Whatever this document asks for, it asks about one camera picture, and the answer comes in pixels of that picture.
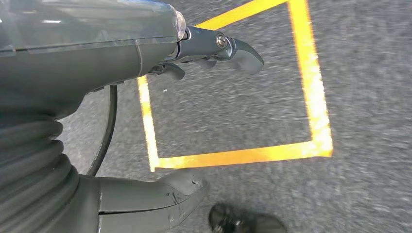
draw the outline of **yellow painted line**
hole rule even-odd
[[[222,166],[231,164],[249,164],[271,162],[288,159],[301,159],[318,156],[313,142],[300,142],[273,147],[254,148],[248,150],[233,150],[218,153],[160,158],[162,168],[186,168],[203,166]]]
[[[253,0],[233,10],[225,12],[219,16],[209,19],[199,25],[198,28],[218,30],[224,26],[235,23],[247,17],[256,15],[274,6],[285,3],[287,0]]]
[[[159,156],[157,155],[155,127],[153,125],[152,108],[150,106],[149,87],[147,86],[146,75],[138,77],[137,83],[143,115],[144,132],[146,135],[147,151],[149,155],[150,171],[155,171],[155,167],[159,164]]]
[[[326,151],[330,156],[333,149],[332,136],[308,3],[306,0],[289,0],[288,8],[312,141],[320,153]]]
[[[331,156],[333,146],[329,118],[311,27],[310,13],[306,0],[254,0],[201,23],[197,25],[197,27],[217,30],[284,2],[288,3],[290,12],[312,140],[309,142],[264,148],[159,158],[157,155],[147,78],[143,76],[138,78],[138,87],[151,171],[154,171],[155,167],[185,168],[222,166],[301,159],[315,156]]]

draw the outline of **bolt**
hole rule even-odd
[[[224,35],[218,35],[216,37],[216,43],[219,48],[223,49],[227,45],[226,37]]]

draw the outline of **black cable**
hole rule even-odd
[[[110,100],[109,100],[109,116],[107,119],[107,126],[104,132],[102,142],[100,143],[99,149],[97,150],[96,156],[90,165],[87,175],[96,176],[97,171],[102,165],[103,159],[106,156],[107,149],[109,149],[110,141],[113,137],[113,131],[116,124],[116,113],[117,113],[117,86],[110,85]]]

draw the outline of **foot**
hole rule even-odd
[[[215,204],[209,213],[213,233],[285,233],[274,216],[253,213],[228,204]]]

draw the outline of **gray carpet floor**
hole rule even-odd
[[[245,0],[168,0],[195,25]],[[309,0],[331,121],[331,158],[200,168],[212,188],[171,232],[209,232],[217,201],[279,216],[291,233],[412,232],[412,2]],[[160,157],[310,139],[285,4],[222,29],[262,54],[246,76],[218,64],[187,76],[149,78]],[[107,89],[65,118],[65,153],[85,172],[104,132]],[[119,86],[112,144],[99,171],[153,181],[135,80]]]

